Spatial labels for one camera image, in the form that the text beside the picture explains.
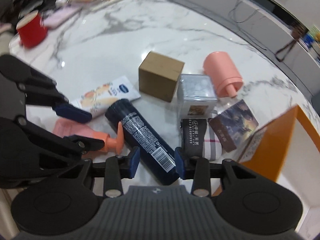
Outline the white hand cream tube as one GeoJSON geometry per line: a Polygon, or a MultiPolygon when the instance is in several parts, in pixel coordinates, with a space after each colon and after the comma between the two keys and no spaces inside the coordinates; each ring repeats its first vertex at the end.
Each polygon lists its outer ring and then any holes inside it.
{"type": "Polygon", "coordinates": [[[105,114],[107,109],[120,99],[133,101],[140,97],[139,91],[135,89],[128,78],[126,76],[121,76],[96,89],[90,90],[78,99],[73,100],[71,104],[81,110],[91,113],[92,118],[94,119],[105,114]]]}

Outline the pink flat case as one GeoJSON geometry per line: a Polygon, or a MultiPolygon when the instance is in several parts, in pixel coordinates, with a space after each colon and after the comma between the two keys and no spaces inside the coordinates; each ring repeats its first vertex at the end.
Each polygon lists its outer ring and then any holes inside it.
{"type": "Polygon", "coordinates": [[[48,29],[56,29],[61,24],[80,11],[80,7],[66,6],[54,11],[51,15],[43,20],[43,25],[48,29]]]}

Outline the black plaid pouch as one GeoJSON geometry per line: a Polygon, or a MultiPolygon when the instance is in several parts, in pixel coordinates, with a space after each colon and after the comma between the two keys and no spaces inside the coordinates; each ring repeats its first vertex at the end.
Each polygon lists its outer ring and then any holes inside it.
{"type": "Polygon", "coordinates": [[[211,161],[222,155],[222,145],[208,119],[182,119],[182,150],[188,157],[203,157],[211,161]]]}

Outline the brown cardboard cube box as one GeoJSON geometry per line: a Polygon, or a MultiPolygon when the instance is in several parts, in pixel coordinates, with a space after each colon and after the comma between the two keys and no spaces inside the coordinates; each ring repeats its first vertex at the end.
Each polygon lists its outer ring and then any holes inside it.
{"type": "Polygon", "coordinates": [[[184,62],[150,51],[138,68],[139,90],[171,102],[184,62]]]}

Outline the pink pump bottle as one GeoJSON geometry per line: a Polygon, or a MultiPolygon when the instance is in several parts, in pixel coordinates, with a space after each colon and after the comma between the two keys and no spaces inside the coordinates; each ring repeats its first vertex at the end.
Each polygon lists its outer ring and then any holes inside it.
{"type": "Polygon", "coordinates": [[[120,155],[124,147],[124,131],[121,122],[118,122],[116,138],[112,138],[109,133],[98,132],[85,124],[80,124],[64,118],[59,118],[56,121],[53,134],[62,138],[79,135],[102,140],[104,142],[104,147],[99,151],[104,153],[114,152],[115,154],[120,155]]]}

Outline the pink cylindrical dispenser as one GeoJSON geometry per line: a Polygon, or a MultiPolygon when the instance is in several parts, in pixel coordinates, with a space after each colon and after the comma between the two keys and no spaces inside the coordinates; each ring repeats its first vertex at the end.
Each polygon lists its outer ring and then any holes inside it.
{"type": "Polygon", "coordinates": [[[234,98],[244,81],[227,52],[215,51],[204,60],[203,70],[213,83],[219,98],[234,98]]]}

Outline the dark blue spray can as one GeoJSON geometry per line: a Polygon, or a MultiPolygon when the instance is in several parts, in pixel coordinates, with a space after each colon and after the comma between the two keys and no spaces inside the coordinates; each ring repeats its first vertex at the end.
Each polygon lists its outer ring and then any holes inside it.
{"type": "Polygon", "coordinates": [[[124,140],[130,147],[140,148],[140,158],[162,185],[178,180],[174,150],[162,139],[127,99],[108,107],[105,117],[115,128],[122,124],[124,140]]]}

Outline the red mug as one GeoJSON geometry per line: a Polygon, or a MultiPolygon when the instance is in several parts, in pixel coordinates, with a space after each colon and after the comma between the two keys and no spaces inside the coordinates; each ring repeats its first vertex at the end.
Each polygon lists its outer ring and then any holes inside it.
{"type": "Polygon", "coordinates": [[[33,48],[40,44],[48,34],[48,28],[38,10],[25,15],[16,25],[21,44],[25,48],[33,48]]]}

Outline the teddy bear picture items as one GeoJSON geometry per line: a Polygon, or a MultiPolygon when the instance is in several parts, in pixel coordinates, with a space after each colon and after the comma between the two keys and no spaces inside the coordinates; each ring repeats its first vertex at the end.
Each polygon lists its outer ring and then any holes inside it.
{"type": "Polygon", "coordinates": [[[302,37],[302,45],[309,50],[314,42],[319,43],[319,28],[313,25],[302,37]]]}

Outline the clear plastic cube box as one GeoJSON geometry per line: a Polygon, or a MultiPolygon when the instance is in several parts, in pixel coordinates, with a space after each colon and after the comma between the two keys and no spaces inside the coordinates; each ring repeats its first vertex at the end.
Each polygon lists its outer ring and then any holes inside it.
{"type": "Polygon", "coordinates": [[[177,116],[180,119],[211,117],[217,101],[208,75],[180,75],[177,87],[177,116]]]}

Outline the dark illustrated card box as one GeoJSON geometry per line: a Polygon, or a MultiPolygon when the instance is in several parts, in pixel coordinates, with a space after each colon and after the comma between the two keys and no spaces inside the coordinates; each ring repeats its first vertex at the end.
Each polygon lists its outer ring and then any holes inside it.
{"type": "Polygon", "coordinates": [[[208,119],[208,124],[226,152],[239,148],[259,126],[244,100],[240,100],[214,118],[208,119]]]}

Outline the orange storage box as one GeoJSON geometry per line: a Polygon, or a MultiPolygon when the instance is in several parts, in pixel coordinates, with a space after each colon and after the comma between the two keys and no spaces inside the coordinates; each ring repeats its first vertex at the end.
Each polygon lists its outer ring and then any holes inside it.
{"type": "Polygon", "coordinates": [[[255,131],[238,162],[271,181],[277,181],[293,139],[296,122],[302,125],[319,150],[319,133],[300,106],[295,105],[255,131]]]}

